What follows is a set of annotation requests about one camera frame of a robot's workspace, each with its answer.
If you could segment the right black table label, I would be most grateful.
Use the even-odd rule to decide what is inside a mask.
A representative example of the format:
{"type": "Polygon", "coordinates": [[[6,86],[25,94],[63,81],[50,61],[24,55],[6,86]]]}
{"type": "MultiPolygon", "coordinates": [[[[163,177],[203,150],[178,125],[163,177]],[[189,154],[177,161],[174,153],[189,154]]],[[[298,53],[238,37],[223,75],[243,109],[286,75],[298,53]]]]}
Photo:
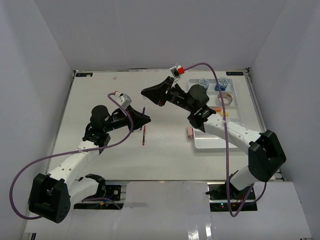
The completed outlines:
{"type": "Polygon", "coordinates": [[[243,76],[244,73],[242,71],[227,71],[227,76],[243,76]]]}

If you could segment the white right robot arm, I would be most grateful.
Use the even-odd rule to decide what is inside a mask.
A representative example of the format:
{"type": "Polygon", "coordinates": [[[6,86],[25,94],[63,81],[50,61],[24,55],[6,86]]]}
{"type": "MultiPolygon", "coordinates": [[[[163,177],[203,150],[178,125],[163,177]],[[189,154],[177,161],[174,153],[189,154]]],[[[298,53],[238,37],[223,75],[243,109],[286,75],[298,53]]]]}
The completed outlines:
{"type": "Polygon", "coordinates": [[[248,156],[247,166],[228,176],[225,192],[229,198],[238,199],[244,189],[256,182],[267,183],[286,162],[287,157],[273,131],[258,132],[224,120],[207,105],[210,98],[202,85],[195,84],[185,92],[173,82],[172,77],[167,77],[143,89],[141,94],[160,107],[169,102],[189,111],[187,119],[195,129],[228,141],[248,156]]]}

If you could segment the yellow white highlighter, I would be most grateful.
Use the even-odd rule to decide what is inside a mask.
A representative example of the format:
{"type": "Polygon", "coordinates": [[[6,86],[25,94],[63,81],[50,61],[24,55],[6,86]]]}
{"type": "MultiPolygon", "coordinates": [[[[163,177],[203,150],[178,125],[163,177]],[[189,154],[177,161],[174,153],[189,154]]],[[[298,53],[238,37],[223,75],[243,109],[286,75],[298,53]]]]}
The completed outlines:
{"type": "MultiPolygon", "coordinates": [[[[226,113],[226,117],[229,117],[230,116],[230,113],[229,112],[225,112],[226,113]]],[[[222,117],[224,116],[224,113],[223,112],[220,112],[219,113],[222,117]]]]}

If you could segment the pink white eraser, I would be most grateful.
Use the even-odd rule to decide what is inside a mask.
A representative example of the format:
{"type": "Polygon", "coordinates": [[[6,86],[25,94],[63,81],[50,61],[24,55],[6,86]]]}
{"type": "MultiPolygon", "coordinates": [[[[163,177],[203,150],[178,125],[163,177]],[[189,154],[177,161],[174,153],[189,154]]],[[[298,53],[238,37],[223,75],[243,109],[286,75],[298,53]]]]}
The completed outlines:
{"type": "Polygon", "coordinates": [[[191,126],[188,126],[186,129],[186,133],[187,133],[187,138],[188,139],[192,139],[193,138],[193,128],[191,126]]]}

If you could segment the purple pen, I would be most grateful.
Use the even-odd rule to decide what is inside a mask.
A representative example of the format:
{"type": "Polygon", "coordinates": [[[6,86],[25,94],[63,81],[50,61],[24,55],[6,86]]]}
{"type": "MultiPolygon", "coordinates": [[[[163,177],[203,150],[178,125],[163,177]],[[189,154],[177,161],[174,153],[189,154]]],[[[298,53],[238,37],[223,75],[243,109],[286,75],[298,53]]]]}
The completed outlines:
{"type": "MultiPolygon", "coordinates": [[[[146,116],[146,106],[143,107],[142,110],[142,115],[145,117],[146,116]]],[[[143,131],[143,129],[145,128],[146,123],[140,128],[140,131],[143,131]]]]}

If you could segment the blue tape roll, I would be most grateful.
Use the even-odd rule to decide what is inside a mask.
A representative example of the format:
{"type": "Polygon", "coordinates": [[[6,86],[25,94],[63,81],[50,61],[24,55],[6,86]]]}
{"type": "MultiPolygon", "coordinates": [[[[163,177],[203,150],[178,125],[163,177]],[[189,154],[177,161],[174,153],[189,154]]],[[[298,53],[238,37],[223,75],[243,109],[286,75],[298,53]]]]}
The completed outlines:
{"type": "Polygon", "coordinates": [[[208,89],[210,82],[206,78],[201,78],[201,79],[199,79],[198,84],[203,86],[205,89],[208,89]]]}
{"type": "Polygon", "coordinates": [[[226,88],[228,87],[229,85],[229,80],[225,77],[220,77],[218,78],[218,82],[217,84],[215,85],[215,88],[214,90],[215,91],[219,91],[221,90],[222,92],[226,90],[226,88]]]}

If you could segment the brown packing tape roll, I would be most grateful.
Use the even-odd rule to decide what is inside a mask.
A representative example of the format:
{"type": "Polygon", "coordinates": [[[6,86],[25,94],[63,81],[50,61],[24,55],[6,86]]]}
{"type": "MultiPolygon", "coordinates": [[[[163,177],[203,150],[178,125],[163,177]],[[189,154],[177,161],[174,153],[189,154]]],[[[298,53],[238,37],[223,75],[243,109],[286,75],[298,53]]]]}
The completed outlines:
{"type": "Polygon", "coordinates": [[[215,101],[217,106],[222,106],[223,104],[225,106],[230,106],[232,102],[233,102],[233,97],[227,92],[219,93],[215,101]]]}

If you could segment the left black table label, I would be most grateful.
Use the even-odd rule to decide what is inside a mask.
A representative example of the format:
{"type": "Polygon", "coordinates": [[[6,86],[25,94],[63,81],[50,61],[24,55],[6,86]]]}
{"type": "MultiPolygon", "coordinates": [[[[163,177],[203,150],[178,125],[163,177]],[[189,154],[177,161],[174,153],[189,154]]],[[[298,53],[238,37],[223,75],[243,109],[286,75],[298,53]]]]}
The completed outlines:
{"type": "Polygon", "coordinates": [[[92,77],[93,73],[92,72],[77,72],[75,74],[76,78],[88,78],[88,77],[92,77]]]}

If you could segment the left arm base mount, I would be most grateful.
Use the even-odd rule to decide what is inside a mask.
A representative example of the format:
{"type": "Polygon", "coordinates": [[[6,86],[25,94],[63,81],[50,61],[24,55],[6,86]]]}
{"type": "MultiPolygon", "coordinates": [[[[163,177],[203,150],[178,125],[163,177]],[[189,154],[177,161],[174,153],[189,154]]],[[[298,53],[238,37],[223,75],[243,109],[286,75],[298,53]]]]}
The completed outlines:
{"type": "Polygon", "coordinates": [[[72,183],[70,203],[80,210],[121,210],[126,198],[127,184],[107,181],[97,174],[87,174],[72,183]]]}

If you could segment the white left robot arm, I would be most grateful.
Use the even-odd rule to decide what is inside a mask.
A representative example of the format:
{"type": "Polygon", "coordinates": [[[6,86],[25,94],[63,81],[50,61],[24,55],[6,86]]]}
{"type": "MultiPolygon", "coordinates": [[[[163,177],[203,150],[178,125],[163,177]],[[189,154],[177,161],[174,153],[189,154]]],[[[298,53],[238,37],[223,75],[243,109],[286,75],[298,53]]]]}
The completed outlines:
{"type": "Polygon", "coordinates": [[[47,174],[39,173],[33,179],[29,211],[60,223],[74,204],[86,198],[103,198],[106,193],[105,179],[92,173],[81,178],[80,173],[103,152],[111,140],[111,131],[123,127],[137,130],[150,122],[148,115],[131,106],[125,112],[118,108],[113,113],[109,113],[104,105],[95,106],[78,150],[58,167],[47,174]]]}

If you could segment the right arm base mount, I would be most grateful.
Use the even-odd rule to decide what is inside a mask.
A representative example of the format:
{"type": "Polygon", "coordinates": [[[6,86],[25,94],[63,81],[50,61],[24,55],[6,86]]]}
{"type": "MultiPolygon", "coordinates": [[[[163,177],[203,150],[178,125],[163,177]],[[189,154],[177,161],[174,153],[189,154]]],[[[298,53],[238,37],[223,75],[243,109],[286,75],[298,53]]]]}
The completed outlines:
{"type": "MultiPolygon", "coordinates": [[[[228,200],[227,200],[227,188],[225,183],[211,183],[207,185],[208,190],[205,193],[209,198],[209,205],[211,212],[228,212],[228,200]]],[[[245,196],[250,187],[246,187],[241,191],[236,191],[230,186],[230,205],[231,210],[235,214],[240,208],[242,202],[244,202],[245,196]]],[[[256,212],[258,210],[256,200],[256,194],[254,189],[250,190],[250,193],[241,208],[242,212],[256,212]]]]}

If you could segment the black table label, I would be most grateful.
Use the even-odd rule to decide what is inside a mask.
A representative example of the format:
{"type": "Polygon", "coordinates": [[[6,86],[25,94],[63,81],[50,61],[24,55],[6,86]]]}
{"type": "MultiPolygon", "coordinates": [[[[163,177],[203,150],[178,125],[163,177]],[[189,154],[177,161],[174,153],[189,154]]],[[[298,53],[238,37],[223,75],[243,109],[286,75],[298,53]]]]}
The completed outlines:
{"type": "Polygon", "coordinates": [[[243,76],[244,73],[242,71],[227,71],[227,76],[243,76]]]}
{"type": "Polygon", "coordinates": [[[76,78],[88,78],[88,77],[92,77],[93,73],[92,72],[77,72],[75,74],[76,78]]]}

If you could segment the red pen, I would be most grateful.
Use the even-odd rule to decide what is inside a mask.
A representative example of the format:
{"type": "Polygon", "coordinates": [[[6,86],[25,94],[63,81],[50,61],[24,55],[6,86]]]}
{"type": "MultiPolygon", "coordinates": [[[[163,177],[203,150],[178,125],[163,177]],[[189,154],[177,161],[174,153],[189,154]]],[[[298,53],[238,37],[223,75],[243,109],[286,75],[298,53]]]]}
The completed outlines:
{"type": "Polygon", "coordinates": [[[145,145],[146,141],[146,125],[143,126],[142,145],[145,145]]]}

